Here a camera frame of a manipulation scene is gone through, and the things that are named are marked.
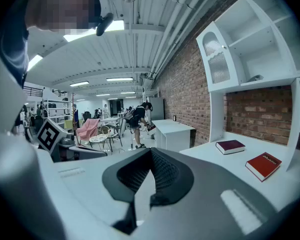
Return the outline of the black stair railing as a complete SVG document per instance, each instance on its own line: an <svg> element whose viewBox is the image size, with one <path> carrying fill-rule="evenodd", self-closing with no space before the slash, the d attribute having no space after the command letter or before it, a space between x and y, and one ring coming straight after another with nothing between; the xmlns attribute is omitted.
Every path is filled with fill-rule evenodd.
<svg viewBox="0 0 300 240"><path fill-rule="evenodd" d="M40 88L24 86L23 91L27 96L43 97L43 89Z"/></svg>

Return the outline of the dark red book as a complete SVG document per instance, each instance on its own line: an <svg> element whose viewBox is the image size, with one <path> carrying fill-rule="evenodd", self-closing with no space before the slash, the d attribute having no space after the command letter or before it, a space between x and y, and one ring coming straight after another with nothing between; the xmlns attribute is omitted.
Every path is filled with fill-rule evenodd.
<svg viewBox="0 0 300 240"><path fill-rule="evenodd" d="M215 146L223 155L243 152L246 147L238 140L218 141Z"/></svg>

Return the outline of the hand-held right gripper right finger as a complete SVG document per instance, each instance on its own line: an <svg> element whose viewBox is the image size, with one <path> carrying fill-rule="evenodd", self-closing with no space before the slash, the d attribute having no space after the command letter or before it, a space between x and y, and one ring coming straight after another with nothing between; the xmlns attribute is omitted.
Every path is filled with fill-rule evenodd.
<svg viewBox="0 0 300 240"><path fill-rule="evenodd" d="M225 168L178 152L165 150L187 165L194 176L191 190L177 203L155 206L137 228L138 240L238 240L244 234L221 194L237 191L262 222L273 217L275 207L256 189Z"/></svg>

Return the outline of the white cabinet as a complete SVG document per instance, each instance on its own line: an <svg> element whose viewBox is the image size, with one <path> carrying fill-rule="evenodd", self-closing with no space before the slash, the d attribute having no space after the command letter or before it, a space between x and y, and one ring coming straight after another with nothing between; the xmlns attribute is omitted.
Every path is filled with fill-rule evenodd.
<svg viewBox="0 0 300 240"><path fill-rule="evenodd" d="M153 124L157 148L174 152L190 148L193 127L171 119L154 120Z"/></svg>

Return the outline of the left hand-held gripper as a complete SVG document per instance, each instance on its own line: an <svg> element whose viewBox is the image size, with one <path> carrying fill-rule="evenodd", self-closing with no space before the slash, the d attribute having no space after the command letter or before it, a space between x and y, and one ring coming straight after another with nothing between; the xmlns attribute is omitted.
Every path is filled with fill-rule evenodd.
<svg viewBox="0 0 300 240"><path fill-rule="evenodd" d="M75 146L75 136L57 123L47 118L44 120L38 134L39 147L47 151L54 162L65 162L68 160L67 153L70 147ZM76 152L80 160L89 160L107 157L104 151L95 150L82 145L76 146Z"/></svg>

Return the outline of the bright red book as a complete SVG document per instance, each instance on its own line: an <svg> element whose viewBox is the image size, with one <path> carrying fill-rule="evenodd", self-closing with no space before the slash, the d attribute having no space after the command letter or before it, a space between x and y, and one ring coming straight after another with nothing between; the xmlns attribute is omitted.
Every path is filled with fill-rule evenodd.
<svg viewBox="0 0 300 240"><path fill-rule="evenodd" d="M280 166L282 161L264 152L245 163L245 167L256 176L260 182L265 181L271 176Z"/></svg>

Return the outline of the white hutch shelf unit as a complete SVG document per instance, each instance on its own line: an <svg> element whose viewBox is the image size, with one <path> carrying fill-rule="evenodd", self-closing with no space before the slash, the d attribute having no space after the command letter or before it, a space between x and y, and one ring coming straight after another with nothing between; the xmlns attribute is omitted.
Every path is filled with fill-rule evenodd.
<svg viewBox="0 0 300 240"><path fill-rule="evenodd" d="M238 0L213 22L229 48L239 86L209 91L209 140L218 141L224 135L226 93L290 85L292 121L284 166L292 168L300 135L300 24L296 16L283 0ZM255 75L262 75L263 80L248 82Z"/></svg>

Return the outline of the pink lounge chair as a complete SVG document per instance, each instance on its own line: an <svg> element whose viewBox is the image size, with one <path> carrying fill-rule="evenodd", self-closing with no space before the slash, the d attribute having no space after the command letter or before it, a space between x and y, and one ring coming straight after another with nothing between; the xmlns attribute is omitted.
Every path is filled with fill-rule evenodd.
<svg viewBox="0 0 300 240"><path fill-rule="evenodd" d="M78 145L81 146L81 141L87 141L92 147L90 138L98 135L98 124L100 119L91 119L88 118L82 127L76 130L76 136L79 137Z"/></svg>

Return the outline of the person's dark shirt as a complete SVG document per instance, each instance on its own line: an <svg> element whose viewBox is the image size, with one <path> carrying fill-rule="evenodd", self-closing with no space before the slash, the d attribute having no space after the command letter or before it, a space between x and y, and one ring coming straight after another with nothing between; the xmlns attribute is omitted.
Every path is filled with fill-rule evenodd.
<svg viewBox="0 0 300 240"><path fill-rule="evenodd" d="M21 88L29 65L26 6L11 12L0 26L0 58Z"/></svg>

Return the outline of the metal shelving rack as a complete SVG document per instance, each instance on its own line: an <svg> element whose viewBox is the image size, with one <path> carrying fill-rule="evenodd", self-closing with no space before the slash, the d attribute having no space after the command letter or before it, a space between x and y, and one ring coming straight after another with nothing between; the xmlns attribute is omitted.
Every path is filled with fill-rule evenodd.
<svg viewBox="0 0 300 240"><path fill-rule="evenodd" d="M68 100L43 99L41 102L42 118L50 119L59 126L72 118L72 103Z"/></svg>

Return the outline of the white round table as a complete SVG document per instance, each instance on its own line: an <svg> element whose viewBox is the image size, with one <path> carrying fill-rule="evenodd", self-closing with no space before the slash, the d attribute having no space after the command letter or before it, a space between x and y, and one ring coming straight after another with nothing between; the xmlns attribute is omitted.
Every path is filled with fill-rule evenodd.
<svg viewBox="0 0 300 240"><path fill-rule="evenodd" d="M119 117L109 117L109 118L104 118L99 121L100 126L107 126L107 125L112 125L118 127L120 124L120 118Z"/></svg>

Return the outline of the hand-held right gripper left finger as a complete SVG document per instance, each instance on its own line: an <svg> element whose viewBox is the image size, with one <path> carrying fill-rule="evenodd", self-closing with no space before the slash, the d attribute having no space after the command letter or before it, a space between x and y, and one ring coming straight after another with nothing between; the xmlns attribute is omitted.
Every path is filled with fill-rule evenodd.
<svg viewBox="0 0 300 240"><path fill-rule="evenodd" d="M150 214L150 197L152 194L152 173L141 171L141 164L129 167L123 176L116 173L104 174L107 168L119 162L127 162L131 156L141 150L135 149L120 154L98 158L74 160L55 163L55 167L71 192L86 210L109 226L128 231L131 224L141 226ZM115 200L109 190L120 193L122 190L115 183L132 173L140 179L134 203Z"/></svg>

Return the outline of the ceiling light panels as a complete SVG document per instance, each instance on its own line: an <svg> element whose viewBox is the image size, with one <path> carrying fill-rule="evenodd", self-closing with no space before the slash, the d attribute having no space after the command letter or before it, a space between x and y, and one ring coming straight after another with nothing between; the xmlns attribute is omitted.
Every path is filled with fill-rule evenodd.
<svg viewBox="0 0 300 240"><path fill-rule="evenodd" d="M137 88L132 26L114 21L102 36L29 30L26 86L68 91L77 99L124 96Z"/></svg>

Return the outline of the dark metal chair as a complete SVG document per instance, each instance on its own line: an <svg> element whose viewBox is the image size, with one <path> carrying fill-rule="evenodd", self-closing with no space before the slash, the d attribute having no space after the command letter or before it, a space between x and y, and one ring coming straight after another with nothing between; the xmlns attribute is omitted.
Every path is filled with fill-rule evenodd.
<svg viewBox="0 0 300 240"><path fill-rule="evenodd" d="M109 143L110 143L110 148L112 148L112 143L114 143L114 139L119 139L121 146L122 145L122 140L121 140L121 135L120 135L120 130L114 126L114 125L106 125L109 128L109 135L108 135L108 139L109 139Z"/></svg>

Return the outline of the tall gray cabinet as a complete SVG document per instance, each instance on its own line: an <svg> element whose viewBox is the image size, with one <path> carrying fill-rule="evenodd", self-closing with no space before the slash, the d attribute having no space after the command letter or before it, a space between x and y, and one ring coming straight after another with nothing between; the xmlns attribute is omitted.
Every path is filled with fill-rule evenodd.
<svg viewBox="0 0 300 240"><path fill-rule="evenodd" d="M164 112L164 100L161 97L152 97L150 98L150 103L152 105L151 120L164 120L165 112Z"/></svg>

